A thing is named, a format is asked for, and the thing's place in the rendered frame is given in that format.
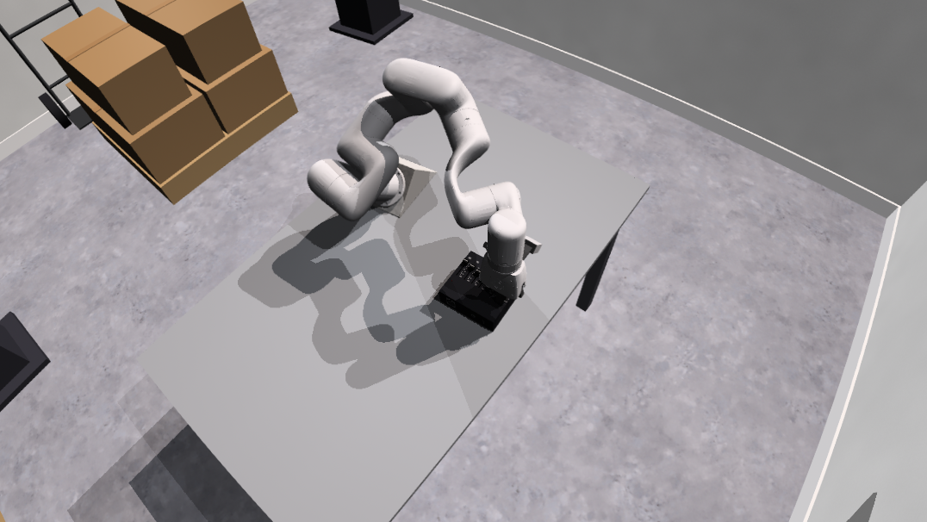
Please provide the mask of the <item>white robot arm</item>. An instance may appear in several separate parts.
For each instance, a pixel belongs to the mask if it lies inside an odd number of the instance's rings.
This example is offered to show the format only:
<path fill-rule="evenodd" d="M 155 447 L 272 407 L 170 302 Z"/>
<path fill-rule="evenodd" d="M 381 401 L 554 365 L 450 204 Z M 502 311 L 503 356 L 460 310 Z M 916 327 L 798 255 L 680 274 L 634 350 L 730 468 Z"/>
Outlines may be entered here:
<path fill-rule="evenodd" d="M 464 229 L 488 224 L 488 242 L 483 247 L 489 266 L 500 274 L 511 274 L 529 253 L 538 253 L 542 244 L 526 236 L 520 194 L 513 183 L 464 193 L 458 188 L 457 177 L 490 145 L 476 103 L 461 78 L 441 66 L 396 59 L 383 70 L 383 87 L 386 92 L 364 105 L 337 145 L 338 155 L 348 165 L 336 159 L 316 162 L 308 171 L 308 187 L 349 221 L 359 220 L 373 203 L 384 207 L 398 203 L 405 179 L 397 152 L 383 138 L 398 121 L 435 109 L 453 152 L 444 183 L 456 223 Z"/>

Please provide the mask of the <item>black lighting desk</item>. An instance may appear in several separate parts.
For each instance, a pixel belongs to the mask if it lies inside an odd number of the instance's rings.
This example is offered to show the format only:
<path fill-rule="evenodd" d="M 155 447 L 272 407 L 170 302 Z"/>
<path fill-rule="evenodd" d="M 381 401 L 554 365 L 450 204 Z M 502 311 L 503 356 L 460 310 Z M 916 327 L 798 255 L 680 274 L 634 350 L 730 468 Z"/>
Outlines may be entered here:
<path fill-rule="evenodd" d="M 470 251 L 439 290 L 439 298 L 453 310 L 494 332 L 515 300 L 508 298 L 502 304 L 496 301 L 495 290 L 480 280 L 482 260 L 483 256 Z"/>

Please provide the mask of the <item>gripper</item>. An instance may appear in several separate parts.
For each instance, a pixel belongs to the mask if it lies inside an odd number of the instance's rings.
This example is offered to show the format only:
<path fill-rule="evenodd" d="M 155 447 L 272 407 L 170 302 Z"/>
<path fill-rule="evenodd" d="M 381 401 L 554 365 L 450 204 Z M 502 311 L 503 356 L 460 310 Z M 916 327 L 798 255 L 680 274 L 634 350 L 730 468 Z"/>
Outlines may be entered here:
<path fill-rule="evenodd" d="M 526 286 L 525 262 L 522 260 L 521 266 L 511 274 L 500 274 L 500 272 L 493 270 L 489 266 L 488 255 L 485 253 L 480 269 L 480 280 L 485 286 L 495 290 L 496 301 L 500 304 L 507 301 L 508 298 L 513 300 L 522 298 L 524 294 L 523 288 Z M 524 284 L 524 287 L 522 287 L 522 284 Z"/>

